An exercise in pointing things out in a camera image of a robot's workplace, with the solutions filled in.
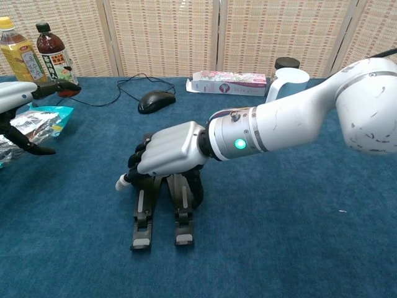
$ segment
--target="tissue box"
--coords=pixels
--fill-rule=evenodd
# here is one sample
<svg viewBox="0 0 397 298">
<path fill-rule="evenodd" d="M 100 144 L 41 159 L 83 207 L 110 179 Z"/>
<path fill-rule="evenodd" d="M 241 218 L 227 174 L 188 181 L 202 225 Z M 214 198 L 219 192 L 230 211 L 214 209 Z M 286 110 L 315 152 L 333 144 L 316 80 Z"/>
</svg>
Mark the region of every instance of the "tissue box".
<svg viewBox="0 0 397 298">
<path fill-rule="evenodd" d="M 188 92 L 265 96 L 266 75 L 262 73 L 203 70 L 192 78 L 186 81 Z"/>
</svg>

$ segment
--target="brown liquid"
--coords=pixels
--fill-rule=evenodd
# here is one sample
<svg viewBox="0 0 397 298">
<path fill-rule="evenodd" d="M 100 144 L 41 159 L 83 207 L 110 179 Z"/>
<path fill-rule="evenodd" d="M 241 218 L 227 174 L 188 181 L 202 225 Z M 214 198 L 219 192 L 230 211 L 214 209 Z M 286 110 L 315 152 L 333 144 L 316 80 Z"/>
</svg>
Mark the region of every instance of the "brown liquid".
<svg viewBox="0 0 397 298">
<path fill-rule="evenodd" d="M 37 39 L 38 51 L 42 54 L 53 54 L 63 51 L 65 45 L 62 40 L 51 32 L 42 33 Z M 61 97 L 71 97 L 79 94 L 80 91 L 64 90 L 58 91 L 58 95 Z"/>
<path fill-rule="evenodd" d="M 15 43 L 20 43 L 26 41 L 26 38 L 23 37 L 21 34 L 16 32 L 3 35 L 3 38 L 0 40 L 0 45 L 13 45 Z"/>
</svg>

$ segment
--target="mouse cable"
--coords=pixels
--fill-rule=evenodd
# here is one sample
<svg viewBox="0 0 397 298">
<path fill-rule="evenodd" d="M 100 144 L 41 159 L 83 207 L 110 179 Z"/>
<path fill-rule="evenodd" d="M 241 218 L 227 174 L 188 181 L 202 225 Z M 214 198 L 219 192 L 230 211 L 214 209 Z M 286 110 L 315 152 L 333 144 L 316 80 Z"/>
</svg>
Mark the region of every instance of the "mouse cable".
<svg viewBox="0 0 397 298">
<path fill-rule="evenodd" d="M 166 92 L 168 92 L 168 91 L 170 91 L 170 90 L 173 90 L 173 91 L 174 91 L 174 95 L 175 95 L 175 93 L 176 93 L 175 85 L 171 84 L 170 82 L 167 82 L 167 81 L 165 81 L 165 80 L 163 80 L 163 79 L 155 78 L 155 77 L 153 77 L 153 76 L 147 76 L 147 75 L 145 75 L 144 73 L 138 73 L 138 74 L 136 74 L 136 75 L 134 75 L 134 76 L 129 77 L 128 79 L 120 79 L 120 80 L 118 80 L 118 81 L 117 81 L 117 84 L 116 84 L 116 87 L 117 87 L 117 89 L 118 89 L 118 94 L 117 94 L 116 98 L 115 98 L 113 101 L 110 101 L 110 102 L 108 102 L 108 103 L 106 103 L 106 104 L 90 104 L 90 103 L 88 103 L 88 102 L 84 102 L 84 101 L 80 101 L 80 100 L 78 100 L 78 99 L 75 99 L 75 98 L 73 98 L 73 97 L 71 97 L 71 96 L 66 96 L 66 97 L 62 97 L 62 99 L 61 99 L 60 101 L 58 101 L 58 103 L 56 104 L 56 106 L 58 106 L 58 105 L 59 105 L 62 101 L 64 101 L 65 99 L 71 99 L 71 100 L 73 100 L 73 101 L 80 102 L 81 104 L 85 104 L 85 105 L 91 106 L 91 107 L 105 107 L 105 106 L 109 106 L 109 105 L 115 103 L 116 101 L 118 101 L 118 100 L 120 99 L 120 96 L 122 95 L 122 91 L 123 91 L 125 94 L 127 94 L 128 96 L 130 96 L 132 99 L 134 99 L 134 100 L 136 100 L 136 101 L 139 102 L 139 101 L 140 101 L 139 99 L 137 99 L 135 96 L 133 96 L 132 94 L 128 93 L 126 90 L 124 90 L 123 88 L 121 88 L 121 86 L 124 85 L 124 84 L 127 83 L 127 82 L 130 82 L 130 81 L 138 81 L 138 80 L 140 80 L 140 79 L 148 79 L 148 80 L 151 81 L 152 83 L 165 83 L 165 84 L 168 84 L 170 87 L 166 90 Z"/>
</svg>

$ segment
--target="screw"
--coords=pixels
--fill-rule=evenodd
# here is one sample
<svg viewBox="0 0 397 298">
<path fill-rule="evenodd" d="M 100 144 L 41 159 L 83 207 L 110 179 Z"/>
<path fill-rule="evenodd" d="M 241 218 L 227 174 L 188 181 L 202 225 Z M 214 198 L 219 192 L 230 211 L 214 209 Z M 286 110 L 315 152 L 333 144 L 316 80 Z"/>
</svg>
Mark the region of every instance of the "screw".
<svg viewBox="0 0 397 298">
<path fill-rule="evenodd" d="M 240 115 L 236 111 L 230 112 L 230 117 L 233 122 L 236 122 L 238 119 L 240 119 Z"/>
</svg>

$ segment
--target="black cable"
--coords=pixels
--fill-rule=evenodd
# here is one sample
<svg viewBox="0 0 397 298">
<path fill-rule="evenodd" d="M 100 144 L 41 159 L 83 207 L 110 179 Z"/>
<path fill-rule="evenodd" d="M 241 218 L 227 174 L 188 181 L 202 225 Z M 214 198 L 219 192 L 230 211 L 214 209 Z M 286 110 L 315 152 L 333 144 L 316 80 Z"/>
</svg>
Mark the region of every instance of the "black cable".
<svg viewBox="0 0 397 298">
<path fill-rule="evenodd" d="M 397 48 L 392 48 L 392 49 L 390 49 L 390 50 L 381 52 L 381 53 L 376 54 L 376 55 L 374 55 L 374 56 L 371 56 L 371 57 L 369 57 L 369 58 L 384 58 L 384 57 L 387 57 L 387 56 L 390 56 L 390 55 L 394 55 L 394 54 L 396 54 L 396 53 L 397 53 Z"/>
<path fill-rule="evenodd" d="M 128 96 L 130 96 L 132 99 L 134 99 L 134 100 L 140 102 L 140 100 L 139 100 L 138 98 L 136 98 L 134 95 L 128 93 L 126 90 L 124 90 L 123 88 L 121 88 L 121 86 L 124 85 L 124 84 L 127 83 L 127 82 L 130 82 L 130 81 L 138 81 L 138 80 L 140 80 L 140 79 L 148 79 L 148 80 L 151 81 L 152 83 L 164 83 L 164 84 L 168 84 L 168 86 L 170 86 L 170 87 L 166 90 L 166 92 L 168 92 L 168 91 L 170 91 L 170 90 L 173 90 L 174 95 L 175 95 L 175 93 L 176 93 L 175 85 L 171 84 L 170 82 L 167 82 L 167 81 L 165 81 L 165 80 L 163 80 L 163 79 L 155 78 L 155 77 L 153 77 L 153 76 L 147 76 L 147 75 L 145 75 L 144 73 L 138 73 L 138 74 L 136 74 L 136 75 L 134 75 L 134 76 L 129 77 L 128 79 L 120 79 L 120 80 L 118 80 L 118 81 L 117 81 L 117 84 L 116 84 L 116 87 L 117 87 L 117 89 L 118 89 L 118 95 L 116 96 L 116 98 L 115 98 L 113 101 L 110 101 L 110 102 L 108 102 L 108 103 L 106 103 L 106 104 L 90 104 L 90 103 L 88 103 L 88 102 L 79 101 L 78 99 L 75 99 L 75 98 L 73 98 L 73 97 L 67 96 L 67 97 L 63 97 L 60 101 L 58 101 L 58 103 L 56 104 L 56 106 L 59 105 L 59 104 L 60 104 L 62 101 L 64 101 L 65 99 L 71 99 L 71 100 L 73 100 L 73 101 L 77 101 L 77 102 L 80 102 L 81 104 L 85 104 L 85 105 L 91 106 L 91 107 L 105 107 L 105 106 L 109 106 L 109 105 L 115 103 L 116 101 L 118 101 L 118 99 L 120 99 L 120 96 L 122 95 L 122 92 L 124 92 L 125 94 L 127 94 Z"/>
</svg>

